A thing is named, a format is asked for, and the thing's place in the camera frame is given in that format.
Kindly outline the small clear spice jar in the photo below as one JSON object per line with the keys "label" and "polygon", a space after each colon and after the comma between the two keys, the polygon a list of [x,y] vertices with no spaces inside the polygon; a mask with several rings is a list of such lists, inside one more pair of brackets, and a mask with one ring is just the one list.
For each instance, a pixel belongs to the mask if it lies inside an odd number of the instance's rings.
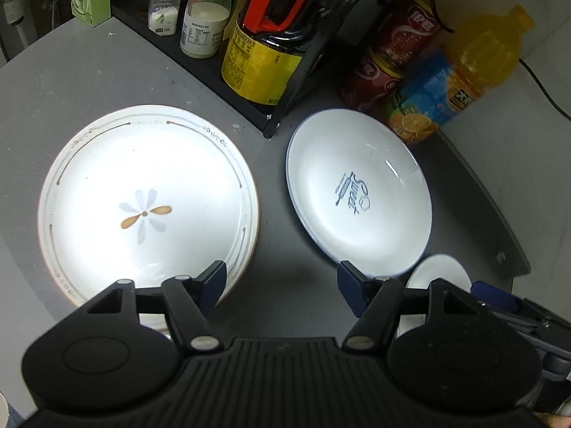
{"label": "small clear spice jar", "polygon": [[149,0],[147,26],[160,37],[175,34],[181,0]]}

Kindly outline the small white plate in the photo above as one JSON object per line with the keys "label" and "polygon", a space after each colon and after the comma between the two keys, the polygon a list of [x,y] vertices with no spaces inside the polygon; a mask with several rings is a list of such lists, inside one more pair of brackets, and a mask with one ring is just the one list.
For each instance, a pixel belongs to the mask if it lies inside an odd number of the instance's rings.
{"label": "small white plate", "polygon": [[[427,289],[436,279],[445,279],[465,292],[470,292],[472,282],[463,265],[454,257],[447,254],[434,254],[418,264],[408,278],[408,289]],[[424,325],[425,314],[401,315],[396,336]]]}

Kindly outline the white-filled glass jar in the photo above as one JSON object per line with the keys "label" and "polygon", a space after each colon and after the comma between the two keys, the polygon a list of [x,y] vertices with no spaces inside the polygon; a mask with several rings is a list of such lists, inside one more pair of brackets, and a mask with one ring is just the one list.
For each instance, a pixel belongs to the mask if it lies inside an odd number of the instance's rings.
{"label": "white-filled glass jar", "polygon": [[189,0],[184,13],[180,49],[186,56],[214,56],[222,43],[232,0]]}

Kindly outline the black spice rack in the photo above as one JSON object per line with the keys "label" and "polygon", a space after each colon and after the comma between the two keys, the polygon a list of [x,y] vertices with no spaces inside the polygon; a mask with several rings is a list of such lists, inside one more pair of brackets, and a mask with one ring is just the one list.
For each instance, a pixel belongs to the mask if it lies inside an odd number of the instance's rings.
{"label": "black spice rack", "polygon": [[[325,0],[312,0],[314,7]],[[331,0],[327,8],[317,16],[310,18],[310,31],[300,64],[287,80],[284,94],[276,105],[260,105],[240,97],[231,90],[222,77],[223,56],[227,52],[227,43],[222,44],[222,51],[206,60],[193,60],[186,56],[175,45],[171,37],[153,35],[136,16],[136,0],[112,0],[111,13],[116,19],[125,23],[143,39],[151,42],[163,54],[175,61],[185,71],[196,77],[206,87],[211,89],[222,100],[244,116],[251,124],[259,129],[267,138],[277,132],[281,121],[304,98],[319,88],[325,81],[326,52],[333,45],[337,32],[344,18],[341,16],[343,0]]]}

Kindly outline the white blue-rimmed plate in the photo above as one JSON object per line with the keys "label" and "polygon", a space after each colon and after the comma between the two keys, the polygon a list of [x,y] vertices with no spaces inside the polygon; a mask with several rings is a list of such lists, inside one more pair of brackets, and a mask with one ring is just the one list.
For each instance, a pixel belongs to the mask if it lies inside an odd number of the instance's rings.
{"label": "white blue-rimmed plate", "polygon": [[420,259],[432,231],[430,191],[381,122],[349,109],[314,113],[291,136],[285,161],[292,206],[332,261],[392,277]]}

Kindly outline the white flower pattern plate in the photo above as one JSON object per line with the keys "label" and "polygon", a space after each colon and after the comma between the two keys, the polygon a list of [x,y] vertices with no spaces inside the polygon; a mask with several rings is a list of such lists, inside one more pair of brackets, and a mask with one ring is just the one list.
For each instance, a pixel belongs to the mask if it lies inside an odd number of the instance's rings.
{"label": "white flower pattern plate", "polygon": [[120,278],[156,287],[216,260],[232,289],[258,227],[257,187],[237,146],[166,105],[131,106],[83,128],[52,163],[38,207],[42,257],[74,305]]}

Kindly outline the red drink can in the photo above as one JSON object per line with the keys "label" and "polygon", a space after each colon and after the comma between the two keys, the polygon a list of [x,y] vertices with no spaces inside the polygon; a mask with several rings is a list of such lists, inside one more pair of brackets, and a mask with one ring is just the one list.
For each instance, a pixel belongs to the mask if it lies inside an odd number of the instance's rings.
{"label": "red drink can", "polygon": [[344,104],[368,112],[393,93],[440,31],[430,6],[405,0],[389,16],[341,89]]}

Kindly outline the dark soy sauce jug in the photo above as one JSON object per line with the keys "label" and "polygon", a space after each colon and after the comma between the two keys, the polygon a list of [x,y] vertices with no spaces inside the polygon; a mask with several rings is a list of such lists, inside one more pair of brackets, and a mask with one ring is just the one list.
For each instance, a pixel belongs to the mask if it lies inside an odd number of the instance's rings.
{"label": "dark soy sauce jug", "polygon": [[222,78],[247,101],[275,106],[309,39],[309,24],[295,25],[306,0],[249,0],[238,16],[223,58]]}

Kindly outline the orange juice bottle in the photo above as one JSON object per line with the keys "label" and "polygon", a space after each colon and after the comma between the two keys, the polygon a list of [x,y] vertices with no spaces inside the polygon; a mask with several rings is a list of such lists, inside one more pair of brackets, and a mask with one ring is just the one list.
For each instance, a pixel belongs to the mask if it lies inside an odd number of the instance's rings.
{"label": "orange juice bottle", "polygon": [[519,64],[522,38],[533,27],[521,5],[505,16],[469,17],[397,90],[381,119],[408,145],[425,140],[509,79]]}

